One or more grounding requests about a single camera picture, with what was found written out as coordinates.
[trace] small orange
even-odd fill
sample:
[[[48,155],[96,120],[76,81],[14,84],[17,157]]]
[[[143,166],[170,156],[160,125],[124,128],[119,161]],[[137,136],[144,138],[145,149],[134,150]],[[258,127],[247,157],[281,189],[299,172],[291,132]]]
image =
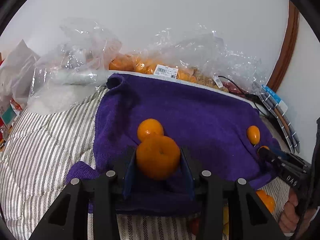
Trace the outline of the small orange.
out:
[[[190,81],[190,75],[186,71],[183,71],[182,69],[179,68],[177,73],[177,79]]]
[[[261,146],[258,150],[260,150],[261,148],[265,148],[265,149],[267,149],[267,150],[269,150],[270,151],[270,149],[269,149],[269,147],[268,146]]]
[[[134,71],[141,74],[145,74],[147,69],[148,67],[143,62],[139,62],[134,66]]]
[[[109,64],[110,70],[133,71],[133,57],[130,55],[118,54]]]
[[[229,222],[229,208],[228,206],[223,206],[223,224]]]
[[[256,145],[260,141],[260,130],[258,127],[252,125],[247,129],[247,137],[249,141],[253,144]]]
[[[275,206],[276,206],[276,203],[273,197],[270,195],[267,195],[267,193],[262,189],[257,190],[256,193],[259,196],[259,198],[262,200],[262,202],[266,205],[270,213],[272,213],[275,210]]]
[[[136,150],[137,167],[151,179],[164,180],[177,169],[180,149],[170,137],[150,135]]]
[[[229,222],[223,225],[223,231],[225,235],[229,236]]]
[[[195,76],[190,77],[190,82],[197,83],[197,78]]]
[[[150,134],[164,134],[162,125],[156,119],[146,119],[138,126],[137,135],[140,141],[143,141]]]
[[[149,74],[149,75],[152,75],[155,70],[156,70],[156,67],[157,65],[159,65],[160,63],[157,63],[157,62],[152,62],[149,66],[148,66],[148,69],[146,71],[146,74]]]

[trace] finger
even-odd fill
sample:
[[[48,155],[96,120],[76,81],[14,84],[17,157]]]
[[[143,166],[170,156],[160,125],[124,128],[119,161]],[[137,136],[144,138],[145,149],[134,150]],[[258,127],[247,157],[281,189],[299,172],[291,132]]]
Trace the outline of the finger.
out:
[[[285,213],[283,212],[281,214],[280,217],[280,221],[290,230],[290,231],[294,231],[297,227],[297,224],[291,222],[288,217],[285,215]]]
[[[311,220],[311,218],[315,215],[317,209],[308,209],[304,215],[305,220]]]
[[[289,190],[288,201],[292,203],[295,207],[298,205],[298,197],[294,192],[293,188],[290,188]]]
[[[303,221],[302,222],[300,230],[299,230],[299,232],[297,234],[297,239],[300,238],[300,236],[302,236],[305,231],[307,231],[309,225],[310,225],[309,221]]]
[[[296,211],[294,209],[294,205],[291,202],[287,202],[284,204],[283,211],[287,218],[294,224],[297,224],[299,222],[299,217],[296,214]]]
[[[282,221],[279,221],[279,227],[281,229],[282,232],[284,233],[290,233],[290,230],[284,225],[284,223],[282,223]]]

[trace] red item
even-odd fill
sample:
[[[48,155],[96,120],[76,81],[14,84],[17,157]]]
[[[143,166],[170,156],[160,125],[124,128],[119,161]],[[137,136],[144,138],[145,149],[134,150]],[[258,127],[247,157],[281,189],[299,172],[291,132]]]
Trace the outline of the red item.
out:
[[[13,99],[11,98],[10,103],[12,104],[12,106],[14,106],[14,108],[18,111],[22,111],[22,107]]]
[[[2,121],[2,119],[0,118],[0,127],[4,125],[4,122]]]
[[[240,91],[233,83],[231,82],[222,82],[223,86],[226,87],[230,93],[232,94],[238,94],[237,96],[240,96],[242,98],[245,98],[244,92]]]
[[[199,223],[200,218],[194,218],[193,220],[190,220],[188,222],[188,231],[196,236],[199,232]]]

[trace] clear plastic bag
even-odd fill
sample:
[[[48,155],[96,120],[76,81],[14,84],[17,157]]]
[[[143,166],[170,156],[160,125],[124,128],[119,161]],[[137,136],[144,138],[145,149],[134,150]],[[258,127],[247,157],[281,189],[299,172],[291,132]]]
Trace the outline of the clear plastic bag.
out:
[[[7,127],[13,124],[15,114],[19,116],[27,106],[34,64],[38,58],[22,40],[0,66],[0,117]]]
[[[41,57],[36,65],[28,111],[62,112],[80,104],[108,78],[109,63],[118,55],[121,42],[96,22],[68,18],[60,28],[69,42]]]
[[[253,82],[262,84],[267,81],[260,60],[229,50],[215,31],[202,25],[180,35],[179,31],[167,28],[155,35],[155,40],[147,49],[119,57],[129,58],[129,67],[118,61],[116,68],[110,65],[109,69],[154,74],[157,65],[164,65],[179,69],[177,79],[226,92],[226,87],[218,87],[215,82],[219,75],[234,81],[249,93],[255,91]]]

